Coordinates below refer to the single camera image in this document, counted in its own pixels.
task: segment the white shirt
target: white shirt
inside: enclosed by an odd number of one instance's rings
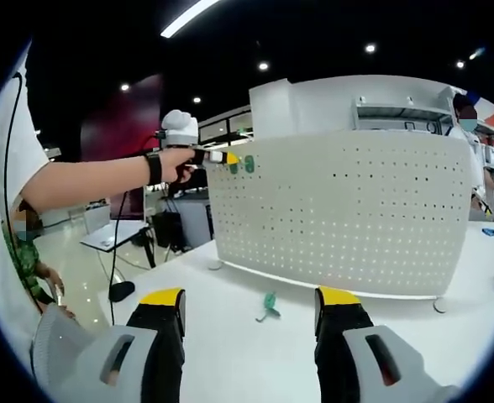
[[[464,140],[469,145],[471,186],[484,189],[484,159],[479,138],[473,133],[466,132],[460,125],[450,130],[449,137]]]
[[[8,209],[24,185],[49,161],[42,149],[29,113],[24,69],[21,95],[15,113],[8,153]],[[30,346],[39,322],[39,313],[29,299],[12,259],[1,229],[4,218],[4,152],[10,118],[18,93],[18,79],[10,80],[0,93],[0,328],[26,369],[30,369]]]

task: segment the perforated panel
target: perforated panel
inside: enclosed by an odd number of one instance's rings
[[[437,296],[460,256],[468,145],[388,131],[257,140],[208,169],[219,258],[315,285]]]

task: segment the white table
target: white table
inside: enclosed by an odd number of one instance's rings
[[[375,324],[385,324],[423,356],[427,372],[442,385],[463,385],[494,342],[494,238],[470,222],[455,276],[445,295],[449,311],[431,301],[362,298]],[[133,279],[135,293],[114,305],[124,324],[140,298],[154,290],[187,292],[186,362],[181,401],[314,402],[320,400],[314,364],[314,291],[224,266],[215,242]],[[263,314],[264,294],[276,291],[281,319]],[[99,295],[110,321],[107,292]]]
[[[100,250],[102,252],[109,253],[112,250],[122,246],[130,239],[137,236],[139,233],[145,231],[148,228],[148,224],[144,221],[130,221],[120,220],[118,223],[118,233],[116,237],[116,243],[114,242],[114,231],[116,228],[117,220],[111,220],[109,224],[97,229],[84,236],[79,243],[85,246]],[[151,253],[150,244],[147,238],[143,239],[143,246],[145,247],[146,258],[150,267],[155,267],[154,255]]]

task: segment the cable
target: cable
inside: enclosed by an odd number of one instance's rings
[[[6,224],[8,225],[8,236],[10,237],[10,243],[12,245],[13,249],[13,256],[17,262],[16,264],[16,271],[18,272],[19,278],[21,279],[21,282],[24,284],[25,289],[29,293],[30,297],[32,298],[32,301],[38,308],[38,311],[40,314],[44,313],[42,311],[42,308],[39,306],[38,300],[36,300],[36,297],[32,293],[32,290],[30,289],[29,282],[27,281],[27,278],[24,276],[23,272],[23,263],[21,262],[21,259],[19,258],[18,255],[18,250],[16,249],[16,244],[15,244],[15,239],[13,239],[13,232],[12,232],[12,224],[10,222],[10,211],[8,209],[8,150],[10,147],[10,139],[12,138],[12,127],[13,127],[13,120],[15,119],[15,112],[18,108],[18,102],[19,102],[19,96],[21,95],[21,87],[23,86],[23,77],[19,72],[16,72],[12,78],[18,78],[19,79],[19,86],[18,86],[18,95],[15,97],[15,103],[13,105],[13,110],[12,110],[12,117],[10,118],[10,125],[8,126],[8,136],[6,139],[6,149],[4,150],[4,177],[3,177],[3,187],[4,187],[4,212],[6,213]]]
[[[114,226],[114,251],[113,251],[113,267],[111,268],[111,277],[109,279],[109,305],[111,306],[111,323],[114,326],[114,309],[113,309],[113,302],[111,301],[111,287],[113,286],[113,278],[114,278],[114,269],[116,265],[116,249],[118,248],[117,246],[117,239],[118,239],[118,225],[120,224],[120,218],[122,217],[122,209],[124,208],[124,203],[126,201],[126,196],[128,195],[128,192],[123,193],[122,197],[122,203],[120,204],[120,210],[118,210],[118,219],[116,220],[116,225]]]
[[[146,146],[146,143],[148,143],[150,140],[155,139],[156,136],[155,134],[152,134],[148,136],[145,141],[142,143],[140,149],[144,149]],[[116,269],[116,250],[117,250],[117,240],[118,240],[118,226],[120,224],[120,219],[122,217],[122,210],[124,209],[124,203],[126,202],[126,196],[128,195],[129,191],[125,191],[123,193],[122,197],[122,203],[120,203],[120,209],[118,210],[118,218],[116,220],[116,225],[114,226],[114,251],[113,251],[113,267],[111,268],[111,277],[109,278],[109,289],[108,289],[108,294],[109,294],[109,305],[111,306],[111,323],[114,326],[114,308],[113,308],[113,302],[111,301],[111,287],[113,287],[113,278],[114,278],[114,271]]]

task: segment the wristband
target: wristband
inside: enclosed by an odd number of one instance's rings
[[[158,185],[161,183],[161,159],[159,152],[150,151],[145,154],[148,168],[150,169],[150,182],[148,185]]]

